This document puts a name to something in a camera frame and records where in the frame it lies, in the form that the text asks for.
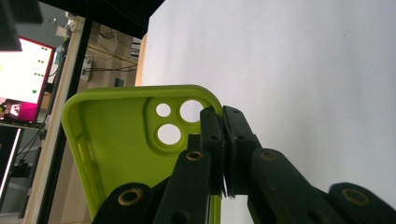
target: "wall socket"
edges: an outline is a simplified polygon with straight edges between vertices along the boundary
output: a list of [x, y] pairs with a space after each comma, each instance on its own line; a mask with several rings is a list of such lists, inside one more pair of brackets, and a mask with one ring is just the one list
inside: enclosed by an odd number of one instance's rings
[[93, 58], [89, 56], [85, 56], [84, 63], [82, 65], [81, 75], [79, 76], [80, 80], [89, 81], [90, 73], [92, 68]]

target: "computer monitor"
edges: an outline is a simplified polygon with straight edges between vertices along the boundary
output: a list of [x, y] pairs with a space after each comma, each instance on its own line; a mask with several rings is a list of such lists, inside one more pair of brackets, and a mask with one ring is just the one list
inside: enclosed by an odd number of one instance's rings
[[20, 37], [22, 51], [0, 51], [0, 122], [35, 123], [54, 48]]

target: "white backdrop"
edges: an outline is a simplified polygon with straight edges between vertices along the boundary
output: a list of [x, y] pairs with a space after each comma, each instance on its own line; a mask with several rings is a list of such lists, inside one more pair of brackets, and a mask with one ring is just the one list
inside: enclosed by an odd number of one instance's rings
[[[166, 0], [143, 85], [202, 85], [313, 186], [352, 182], [396, 207], [395, 71], [395, 1]], [[235, 201], [223, 223], [251, 222]]]

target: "cable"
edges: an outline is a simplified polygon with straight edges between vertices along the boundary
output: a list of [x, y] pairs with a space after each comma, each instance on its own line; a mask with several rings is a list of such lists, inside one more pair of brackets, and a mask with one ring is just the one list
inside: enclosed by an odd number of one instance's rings
[[68, 29], [67, 29], [67, 26], [70, 27], [70, 29], [72, 28], [72, 27], [70, 26], [70, 24], [67, 23], [67, 24], [64, 26], [64, 33], [63, 33], [63, 35], [64, 35], [65, 37], [70, 37], [71, 35], [70, 35], [69, 32], [70, 32], [71, 30], [68, 30]]
[[91, 71], [96, 71], [96, 72], [107, 72], [107, 71], [115, 71], [115, 72], [133, 72], [136, 70], [137, 65], [132, 65], [132, 66], [126, 66], [126, 67], [121, 67], [121, 68], [86, 68], [82, 70], [82, 74], [85, 74], [85, 72], [91, 72]]
[[22, 152], [29, 146], [28, 150], [25, 152], [25, 154], [23, 155], [23, 157], [21, 158], [21, 160], [23, 160], [23, 158], [26, 156], [26, 154], [32, 149], [33, 144], [35, 143], [35, 140], [37, 139], [38, 135], [40, 134], [40, 131], [44, 128], [44, 125], [46, 123], [46, 119], [47, 119], [48, 114], [46, 114], [46, 117], [44, 117], [43, 122], [41, 123], [40, 127], [38, 127], [37, 132], [35, 133], [35, 135], [32, 137], [32, 139], [30, 139], [30, 141], [24, 146], [24, 148], [18, 152], [17, 156], [21, 155]]
[[[74, 30], [73, 32], [74, 33], [81, 33], [81, 30]], [[109, 34], [109, 33], [101, 34], [100, 32], [95, 32], [95, 31], [91, 31], [91, 32], [99, 34], [104, 39], [110, 39], [109, 35], [106, 35], [106, 34]], [[101, 57], [101, 58], [106, 59], [106, 60], [110, 60], [112, 57], [115, 57], [115, 58], [118, 58], [118, 59], [121, 59], [121, 60], [124, 60], [124, 61], [128, 59], [128, 58], [121, 58], [121, 57], [118, 57], [118, 56], [115, 55], [115, 51], [117, 50], [117, 45], [118, 45], [117, 41], [120, 42], [123, 46], [127, 47], [128, 49], [130, 49], [132, 51], [131, 55], [133, 55], [135, 57], [138, 57], [138, 55], [133, 54], [133, 53], [139, 53], [140, 49], [134, 49], [133, 47], [130, 47], [127, 44], [125, 44], [125, 42], [119, 40], [118, 37], [117, 37], [117, 33], [120, 33], [120, 32], [114, 32], [114, 30], [112, 29], [112, 33], [111, 34], [113, 34], [116, 37], [116, 47], [114, 49], [114, 53], [111, 53], [110, 50], [108, 50], [104, 45], [102, 45], [97, 39], [95, 39], [93, 37], [90, 37], [90, 39], [94, 40], [99, 46], [101, 46], [110, 55], [110, 57], [108, 57], [108, 58], [105, 58], [105, 57]], [[140, 45], [140, 43], [133, 42], [132, 45]]]
[[115, 32], [113, 29], [109, 28], [110, 32], [102, 30], [102, 24], [99, 26], [99, 35], [101, 35], [104, 39], [111, 39], [115, 36]]
[[57, 68], [56, 68], [56, 70], [55, 70], [55, 72], [54, 72], [54, 73], [52, 73], [51, 75], [49, 75], [49, 77], [53, 77], [53, 76], [55, 76], [55, 75], [56, 75], [56, 73], [58, 72], [58, 68], [59, 68], [59, 67], [57, 67]]
[[[103, 46], [101, 43], [99, 43], [96, 39], [94, 39], [94, 38], [92, 38], [92, 37], [90, 37], [90, 39], [96, 41], [96, 43], [97, 43], [99, 46], [101, 46], [106, 52], [88, 46], [89, 49], [97, 50], [97, 51], [100, 51], [100, 52], [102, 52], [102, 53], [109, 54], [109, 55], [111, 54], [111, 52], [109, 52], [108, 49], [106, 49], [105, 46]], [[128, 61], [130, 58], [121, 57], [121, 56], [118, 56], [118, 55], [116, 55], [116, 54], [110, 55], [109, 58], [100, 57], [100, 56], [98, 56], [98, 55], [95, 55], [95, 57], [103, 58], [103, 59], [106, 59], [106, 60], [110, 60], [112, 57], [114, 57], [114, 58], [123, 60], [123, 61], [125, 61], [125, 62], [127, 62], [127, 63], [132, 63], [132, 62]]]
[[116, 33], [114, 33], [114, 32], [113, 32], [113, 35], [114, 35], [114, 37], [116, 39], [116, 47], [114, 48], [114, 52], [113, 52], [113, 56], [114, 56], [114, 54], [117, 51], [117, 47], [119, 46], [119, 38], [117, 37]]
[[[82, 32], [82, 30], [79, 30], [79, 29], [75, 29], [75, 30], [73, 30], [73, 31], [74, 31], [74, 33], [77, 33], [77, 32], [81, 33], [81, 32]], [[95, 33], [95, 34], [98, 34], [98, 35], [100, 34], [100, 32], [99, 32], [99, 31], [96, 31], [96, 30], [91, 30], [91, 32], [92, 32], [92, 33]], [[123, 35], [125, 35], [125, 33], [121, 32], [121, 31], [114, 30], [114, 29], [113, 29], [113, 32], [114, 32], [114, 34], [123, 34]], [[134, 41], [134, 39], [139, 39], [139, 38], [137, 38], [137, 37], [133, 37], [133, 36], [130, 36], [130, 35], [125, 35], [124, 37], [130, 38], [130, 39], [132, 39], [133, 41]]]

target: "black metal frame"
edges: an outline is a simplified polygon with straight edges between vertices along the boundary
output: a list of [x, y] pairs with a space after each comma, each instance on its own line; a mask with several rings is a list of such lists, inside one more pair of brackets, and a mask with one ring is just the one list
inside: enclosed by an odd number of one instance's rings
[[255, 223], [396, 223], [396, 211], [367, 189], [315, 189], [282, 153], [261, 147], [240, 110], [223, 112], [201, 112], [201, 135], [189, 136], [169, 181], [115, 189], [93, 223], [208, 223], [209, 196], [221, 193], [247, 195]]
[[[73, 76], [70, 81], [69, 91], [66, 99], [69, 99], [78, 91], [79, 75], [82, 71], [82, 65], [84, 63], [85, 53], [87, 51], [88, 40], [90, 38], [93, 16], [92, 9], [93, 4], [88, 4], [88, 8], [85, 15], [84, 28], [81, 33], [81, 40], [78, 46], [78, 53], [76, 57], [76, 64], [73, 70]], [[47, 184], [43, 194], [43, 200], [41, 202], [40, 211], [38, 214], [37, 223], [48, 223], [50, 219], [50, 210], [52, 207], [53, 197], [55, 195], [56, 185], [58, 182], [59, 172], [61, 170], [61, 164], [64, 157], [64, 146], [66, 145], [66, 135], [64, 134], [64, 128], [61, 127], [58, 131], [55, 148], [49, 168], [49, 175], [47, 177]]]
[[149, 17], [164, 0], [95, 0], [95, 9], [89, 0], [40, 0], [40, 2], [92, 19], [127, 35], [142, 38], [148, 31]]

